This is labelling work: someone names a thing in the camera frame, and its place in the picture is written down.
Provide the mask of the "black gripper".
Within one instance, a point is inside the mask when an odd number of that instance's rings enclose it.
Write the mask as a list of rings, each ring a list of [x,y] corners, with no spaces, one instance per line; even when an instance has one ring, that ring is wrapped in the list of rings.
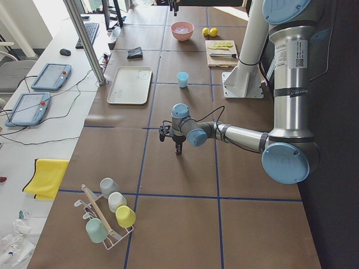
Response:
[[[182,144],[185,141],[185,137],[173,136],[173,141],[176,143],[176,155],[182,155]]]
[[[179,10],[177,0],[169,0],[169,7],[170,11],[173,11],[174,16],[177,16],[177,11]]]

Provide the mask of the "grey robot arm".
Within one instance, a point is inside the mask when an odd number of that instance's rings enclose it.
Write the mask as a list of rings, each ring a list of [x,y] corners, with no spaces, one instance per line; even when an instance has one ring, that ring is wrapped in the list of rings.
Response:
[[[274,127],[259,132],[223,124],[201,122],[189,107],[172,108],[172,122],[161,126],[160,139],[172,138],[176,152],[182,144],[202,145],[213,138],[261,154],[261,163],[275,181],[295,184],[317,167],[320,154],[308,127],[309,41],[324,13],[324,1],[253,1],[238,65],[223,77],[227,98],[253,98],[260,93],[258,77],[265,43],[274,44]]]

